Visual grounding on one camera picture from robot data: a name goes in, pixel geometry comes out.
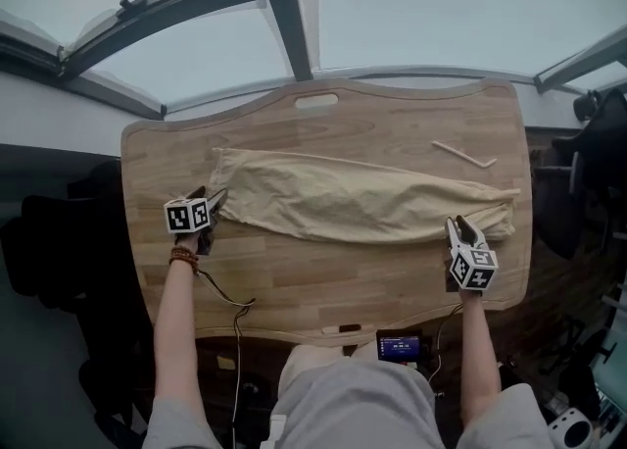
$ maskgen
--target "folded cloth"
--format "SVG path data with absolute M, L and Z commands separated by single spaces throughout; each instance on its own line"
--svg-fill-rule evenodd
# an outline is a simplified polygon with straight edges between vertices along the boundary
M 490 240 L 513 234 L 519 189 L 311 155 L 214 149 L 210 189 L 228 189 L 227 219 L 298 238 L 417 243 L 466 216 Z

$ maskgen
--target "human arm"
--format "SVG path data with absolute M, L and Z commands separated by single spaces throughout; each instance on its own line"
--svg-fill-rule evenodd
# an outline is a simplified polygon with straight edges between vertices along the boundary
M 463 304 L 461 420 L 468 426 L 495 403 L 501 377 L 480 293 L 461 290 L 459 295 Z
M 178 245 L 196 252 L 197 242 L 198 234 L 192 234 Z M 180 402 L 203 422 L 205 409 L 198 384 L 193 285 L 191 266 L 184 261 L 172 261 L 155 322 L 155 396 Z

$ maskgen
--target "wood grain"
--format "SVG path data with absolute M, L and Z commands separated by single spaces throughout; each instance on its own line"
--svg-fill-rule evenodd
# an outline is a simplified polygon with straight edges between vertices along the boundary
M 338 103 L 300 110 L 297 99 L 335 94 Z M 480 161 L 480 169 L 434 147 L 438 140 Z M 130 241 L 151 319 L 168 271 L 171 238 L 163 204 L 207 184 L 212 149 L 233 147 L 344 158 L 447 178 L 520 188 L 516 233 L 491 245 L 501 266 L 484 296 L 503 310 L 525 294 L 531 246 L 527 144 L 513 87 L 483 80 L 409 90 L 344 79 L 286 86 L 236 109 L 185 122 L 139 122 L 122 135 L 122 182 Z M 320 243 L 221 221 L 201 260 L 235 300 L 258 299 L 241 321 L 247 336 L 317 345 L 366 342 L 378 328 L 448 314 L 458 296 L 444 284 L 444 242 L 368 246 Z M 232 335 L 234 309 L 195 285 L 197 335 Z M 338 333 L 342 324 L 362 329 Z

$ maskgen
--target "beaded bracelet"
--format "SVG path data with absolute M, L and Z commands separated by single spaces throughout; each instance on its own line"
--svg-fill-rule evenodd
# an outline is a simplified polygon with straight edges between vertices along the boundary
M 181 246 L 172 247 L 169 263 L 172 264 L 174 260 L 184 261 L 192 267 L 194 273 L 198 272 L 198 256 L 188 248 Z

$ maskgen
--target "wooden stick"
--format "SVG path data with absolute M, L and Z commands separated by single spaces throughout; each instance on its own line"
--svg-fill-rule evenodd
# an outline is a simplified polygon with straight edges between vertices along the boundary
M 470 158 L 468 155 L 464 155 L 462 152 L 458 151 L 457 149 L 453 149 L 452 147 L 444 145 L 442 142 L 438 142 L 437 140 L 434 140 L 431 143 L 434 146 L 439 147 L 440 149 L 444 149 L 445 151 L 448 151 L 449 153 L 453 153 L 454 155 L 459 156 L 460 158 L 464 158 L 464 160 L 466 160 L 467 162 L 470 162 L 476 165 L 477 167 L 480 167 L 481 169 L 487 169 L 488 167 L 491 167 L 492 165 L 497 163 L 496 158 L 494 160 L 490 160 L 488 163 L 481 163 L 475 160 L 474 158 Z

